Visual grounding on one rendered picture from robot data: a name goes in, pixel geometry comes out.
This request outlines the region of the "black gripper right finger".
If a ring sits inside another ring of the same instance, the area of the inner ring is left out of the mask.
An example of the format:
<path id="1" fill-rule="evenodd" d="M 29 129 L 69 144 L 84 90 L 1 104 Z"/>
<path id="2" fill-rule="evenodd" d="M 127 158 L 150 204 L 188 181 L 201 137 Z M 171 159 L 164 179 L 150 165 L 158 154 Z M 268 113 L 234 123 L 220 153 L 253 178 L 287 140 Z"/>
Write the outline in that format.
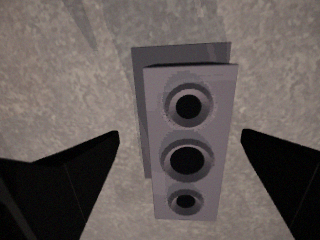
<path id="1" fill-rule="evenodd" d="M 320 240 L 320 151 L 252 129 L 240 142 L 295 240 Z"/>

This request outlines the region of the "dark grey base block with two pins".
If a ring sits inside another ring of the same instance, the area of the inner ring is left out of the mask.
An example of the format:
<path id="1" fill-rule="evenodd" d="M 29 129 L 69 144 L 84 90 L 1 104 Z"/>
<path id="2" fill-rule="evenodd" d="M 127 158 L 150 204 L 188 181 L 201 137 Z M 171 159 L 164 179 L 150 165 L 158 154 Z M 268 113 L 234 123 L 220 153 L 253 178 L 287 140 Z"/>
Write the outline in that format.
<path id="1" fill-rule="evenodd" d="M 161 63 L 229 63 L 232 42 L 131 48 L 145 179 L 151 179 L 142 68 Z"/>

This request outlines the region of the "grey plate with three holes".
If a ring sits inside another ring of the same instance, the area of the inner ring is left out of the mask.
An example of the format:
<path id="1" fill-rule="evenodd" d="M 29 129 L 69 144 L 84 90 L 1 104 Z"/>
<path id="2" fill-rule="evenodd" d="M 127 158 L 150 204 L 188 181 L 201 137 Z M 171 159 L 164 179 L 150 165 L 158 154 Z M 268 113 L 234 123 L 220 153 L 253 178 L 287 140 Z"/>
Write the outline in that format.
<path id="1" fill-rule="evenodd" d="M 142 68 L 155 219 L 216 222 L 238 68 Z"/>

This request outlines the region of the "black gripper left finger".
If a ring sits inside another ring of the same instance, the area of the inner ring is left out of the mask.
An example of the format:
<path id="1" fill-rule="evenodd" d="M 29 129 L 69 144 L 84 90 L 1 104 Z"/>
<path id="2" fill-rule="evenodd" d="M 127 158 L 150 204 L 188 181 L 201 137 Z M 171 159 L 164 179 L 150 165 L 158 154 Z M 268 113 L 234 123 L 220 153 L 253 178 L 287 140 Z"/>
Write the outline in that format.
<path id="1" fill-rule="evenodd" d="M 31 163 L 0 158 L 0 202 L 28 240 L 80 240 L 119 144 L 114 130 Z"/>

